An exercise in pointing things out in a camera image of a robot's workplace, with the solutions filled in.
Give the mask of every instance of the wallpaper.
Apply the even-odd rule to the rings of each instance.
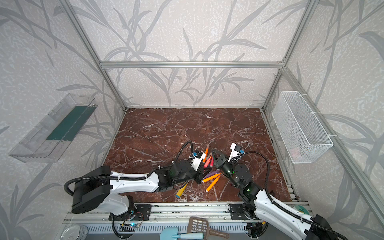
[[[276,74],[273,68],[109,69],[129,108],[261,107]]]
[[[102,61],[281,61],[306,0],[71,0]]]
[[[265,112],[272,127],[280,156],[287,166],[295,193],[308,201],[315,214],[324,217],[333,230],[349,240],[384,239],[384,229],[374,216],[359,190],[353,184],[332,148],[313,163],[293,164],[272,117],[282,91],[293,91],[283,76]]]
[[[382,197],[383,22],[383,0],[319,5],[288,63]]]
[[[122,108],[56,1],[0,1],[0,235],[53,239],[72,197],[63,184],[102,164]],[[68,93],[98,105],[56,163],[9,151]]]

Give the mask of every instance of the yellow marker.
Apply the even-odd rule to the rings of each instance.
[[[209,187],[205,190],[206,192],[209,192],[209,190],[211,190],[211,188],[213,188],[213,186],[217,183],[218,179],[220,178],[221,176],[218,176],[212,183],[211,185],[209,185]]]
[[[207,149],[205,150],[205,158],[203,159],[204,163],[205,163],[207,156],[208,156],[208,149],[209,149],[209,144],[207,144]]]
[[[210,177],[208,177],[208,178],[206,178],[206,179],[203,179],[203,182],[208,182],[209,180],[212,180],[212,179],[214,179],[215,177],[218,177],[220,174],[221,174],[221,173],[217,173],[217,174],[215,174],[215,175],[213,175],[213,176],[210,176]]]
[[[178,197],[178,198],[181,197],[181,195],[183,194],[185,188],[187,187],[187,184],[188,184],[188,183],[186,183],[185,186],[182,187],[182,188],[176,193],[176,197]]]

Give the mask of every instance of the blue plastic shovel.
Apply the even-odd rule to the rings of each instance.
[[[167,227],[160,233],[160,240],[176,240],[178,238],[183,239],[203,239],[204,235],[202,232],[194,233],[182,233],[177,234],[177,227]]]

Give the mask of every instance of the robotic arm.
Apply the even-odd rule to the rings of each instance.
[[[179,161],[183,149],[191,145],[189,161]],[[272,197],[267,191],[269,176],[269,162],[258,152],[244,152],[241,146],[232,144],[231,155],[213,149],[214,165],[222,170],[223,175],[239,188],[239,198],[244,202],[244,213],[249,219],[260,219],[272,224],[294,240],[337,240],[337,236],[347,240],[341,234],[334,232],[328,222],[317,215],[312,218],[303,214]],[[238,160],[244,155],[254,153],[262,156],[267,163],[265,189],[252,181],[252,175],[246,165]],[[68,181],[64,185],[65,191],[73,196],[72,212],[85,213],[94,209],[111,212],[120,219],[129,219],[135,212],[131,196],[122,196],[125,192],[165,192],[173,189],[174,185],[194,180],[198,184],[210,168],[204,168],[202,160],[205,153],[193,152],[191,141],[186,142],[177,154],[172,165],[152,170],[148,174],[124,174],[110,172],[109,166],[99,167],[92,172]],[[69,185],[75,183],[74,191]]]

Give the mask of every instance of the purple marker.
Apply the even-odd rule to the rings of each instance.
[[[208,178],[208,177],[210,177],[210,176],[213,176],[213,175],[215,175],[215,174],[218,174],[218,173],[220,173],[220,170],[216,170],[216,171],[214,171],[214,172],[210,172],[210,173],[208,173],[203,179],[206,179],[206,178]]]

